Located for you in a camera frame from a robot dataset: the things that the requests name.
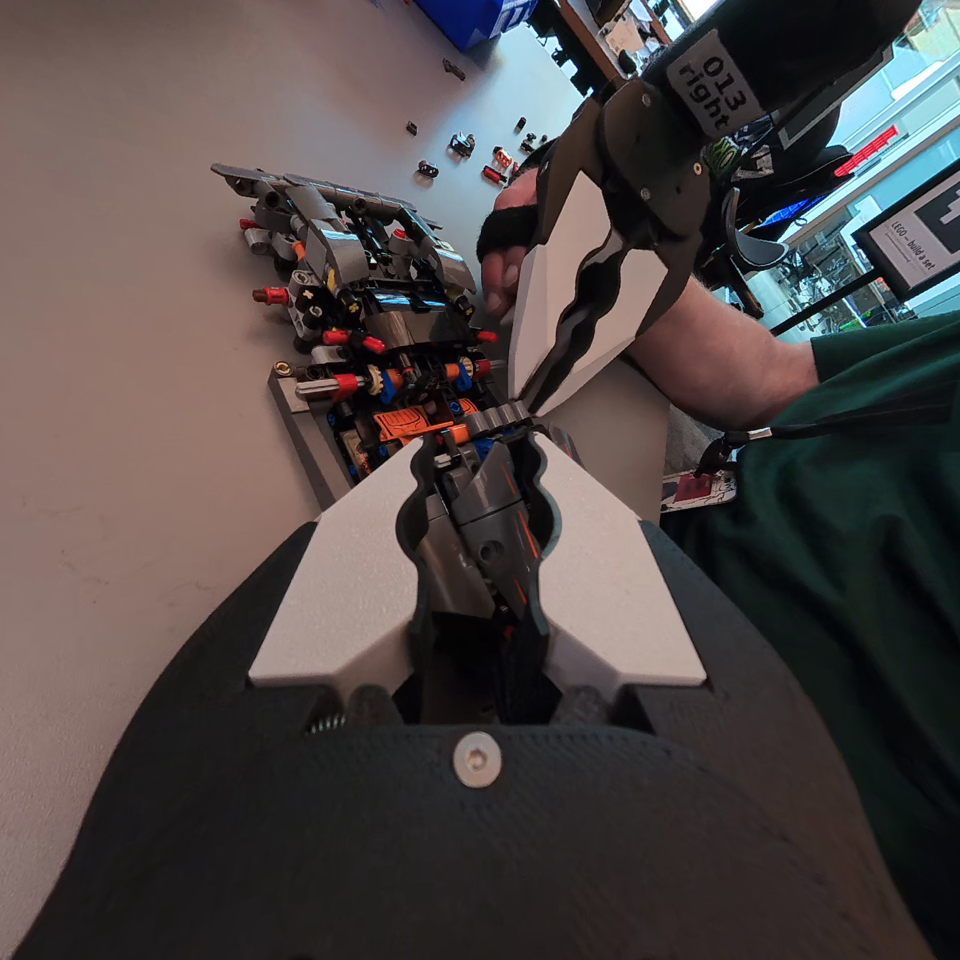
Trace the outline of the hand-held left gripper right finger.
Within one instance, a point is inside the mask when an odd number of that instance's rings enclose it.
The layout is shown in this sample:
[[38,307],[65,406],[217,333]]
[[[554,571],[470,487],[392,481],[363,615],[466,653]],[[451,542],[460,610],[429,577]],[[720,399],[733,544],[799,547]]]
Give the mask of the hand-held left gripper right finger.
[[509,447],[538,553],[506,645],[506,721],[546,723],[576,689],[607,715],[628,687],[702,687],[707,671],[637,515],[543,432]]

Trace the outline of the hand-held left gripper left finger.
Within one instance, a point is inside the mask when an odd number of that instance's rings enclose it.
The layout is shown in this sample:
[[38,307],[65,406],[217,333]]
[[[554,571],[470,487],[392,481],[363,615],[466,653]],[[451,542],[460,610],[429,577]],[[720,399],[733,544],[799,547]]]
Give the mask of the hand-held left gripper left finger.
[[414,439],[319,516],[249,668],[256,687],[320,685],[347,702],[363,687],[395,694],[423,671],[434,457]]

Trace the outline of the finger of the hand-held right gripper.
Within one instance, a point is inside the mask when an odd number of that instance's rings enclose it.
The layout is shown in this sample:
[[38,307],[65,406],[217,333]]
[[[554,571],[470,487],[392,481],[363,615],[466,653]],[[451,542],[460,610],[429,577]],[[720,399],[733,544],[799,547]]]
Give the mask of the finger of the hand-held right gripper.
[[653,249],[629,248],[620,234],[585,261],[554,345],[533,376],[533,414],[570,399],[638,335],[668,270]]
[[529,411],[550,411],[576,394],[618,355],[618,344],[601,320],[598,339],[579,357],[558,386],[546,376],[568,355],[559,326],[574,305],[577,277],[585,263],[605,262],[618,253],[601,189],[578,173],[549,238],[534,246],[522,262],[513,311],[509,351],[509,398]]

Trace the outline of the grey lego car model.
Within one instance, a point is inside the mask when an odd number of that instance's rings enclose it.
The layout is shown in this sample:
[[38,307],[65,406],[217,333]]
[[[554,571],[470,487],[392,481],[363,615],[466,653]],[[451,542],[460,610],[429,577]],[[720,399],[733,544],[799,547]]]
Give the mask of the grey lego car model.
[[270,376],[321,513],[415,439],[429,441],[425,560],[432,636],[465,619],[507,644],[518,629],[538,547],[510,439],[537,430],[498,391],[498,334],[474,318],[459,253],[405,201],[295,174],[214,163],[250,202],[239,225],[278,282],[252,298],[294,330],[299,361]]

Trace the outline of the person's right forearm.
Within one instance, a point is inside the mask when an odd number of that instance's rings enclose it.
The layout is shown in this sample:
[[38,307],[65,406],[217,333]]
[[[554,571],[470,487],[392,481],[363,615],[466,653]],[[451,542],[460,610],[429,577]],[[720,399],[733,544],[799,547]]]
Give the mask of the person's right forearm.
[[706,426],[749,430],[820,382],[811,342],[781,342],[691,277],[627,353],[676,408]]

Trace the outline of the scattered loose lego pieces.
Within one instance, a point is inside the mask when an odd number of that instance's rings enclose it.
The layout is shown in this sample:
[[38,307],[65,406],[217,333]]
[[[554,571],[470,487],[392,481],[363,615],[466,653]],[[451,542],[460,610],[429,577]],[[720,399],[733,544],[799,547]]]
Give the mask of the scattered loose lego pieces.
[[[441,60],[444,72],[457,77],[461,82],[466,80],[466,74],[458,64],[449,60],[447,57]],[[523,139],[517,144],[517,150],[521,159],[526,163],[531,159],[537,159],[541,156],[540,151],[545,150],[552,143],[553,139],[546,134],[537,137],[533,130],[529,130]],[[475,152],[476,139],[473,133],[465,133],[462,130],[454,132],[448,144],[446,153],[455,161],[467,161]],[[522,163],[518,162],[510,150],[496,145],[492,148],[490,154],[491,163],[486,163],[481,171],[482,178],[497,188],[509,186],[523,170],[526,169]],[[426,159],[421,159],[417,163],[415,175],[427,181],[435,181],[439,175],[439,167],[430,163]]]

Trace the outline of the person's right hand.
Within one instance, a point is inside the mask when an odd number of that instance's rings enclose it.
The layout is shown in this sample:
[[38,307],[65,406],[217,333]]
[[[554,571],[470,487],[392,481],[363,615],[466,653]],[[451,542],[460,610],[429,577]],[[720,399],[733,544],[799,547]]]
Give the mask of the person's right hand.
[[515,305],[522,262],[531,248],[538,216],[538,176],[536,167],[521,171],[494,202],[477,240],[486,313],[498,320]]

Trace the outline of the cluttered wooden workbench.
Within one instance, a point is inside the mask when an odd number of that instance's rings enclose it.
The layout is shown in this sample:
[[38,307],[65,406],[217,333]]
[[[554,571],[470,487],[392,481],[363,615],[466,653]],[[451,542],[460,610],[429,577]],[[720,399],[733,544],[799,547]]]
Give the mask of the cluttered wooden workbench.
[[576,66],[573,86],[584,96],[620,88],[671,39],[651,2],[556,1],[563,53]]

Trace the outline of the white badge card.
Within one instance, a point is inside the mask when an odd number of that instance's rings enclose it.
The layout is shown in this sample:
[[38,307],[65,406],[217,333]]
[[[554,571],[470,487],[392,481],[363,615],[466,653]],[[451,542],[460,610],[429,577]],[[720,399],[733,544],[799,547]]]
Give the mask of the white badge card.
[[722,469],[714,474],[696,475],[694,470],[662,478],[660,514],[720,506],[736,499],[735,471]]

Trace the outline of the black office chair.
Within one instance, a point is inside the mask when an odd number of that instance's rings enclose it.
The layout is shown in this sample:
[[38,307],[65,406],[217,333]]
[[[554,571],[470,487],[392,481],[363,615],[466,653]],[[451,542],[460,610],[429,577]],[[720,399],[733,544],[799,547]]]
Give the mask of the black office chair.
[[779,241],[757,238],[737,228],[740,189],[726,192],[719,221],[710,237],[703,236],[705,248],[699,266],[704,287],[713,292],[720,288],[738,297],[740,309],[755,320],[764,316],[763,308],[749,288],[745,275],[763,272],[780,264],[788,254],[788,246]]

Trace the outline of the blue storage bin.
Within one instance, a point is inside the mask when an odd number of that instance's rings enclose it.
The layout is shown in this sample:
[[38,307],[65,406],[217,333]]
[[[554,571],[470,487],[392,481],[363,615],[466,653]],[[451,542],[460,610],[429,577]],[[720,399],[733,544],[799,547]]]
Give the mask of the blue storage bin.
[[538,1],[415,1],[461,52],[529,20]]

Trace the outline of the black framed sign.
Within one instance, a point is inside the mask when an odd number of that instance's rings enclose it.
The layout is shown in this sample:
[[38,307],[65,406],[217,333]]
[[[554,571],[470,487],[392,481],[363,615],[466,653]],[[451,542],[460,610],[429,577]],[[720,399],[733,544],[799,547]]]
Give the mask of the black framed sign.
[[959,162],[861,226],[853,241],[901,302],[959,270]]

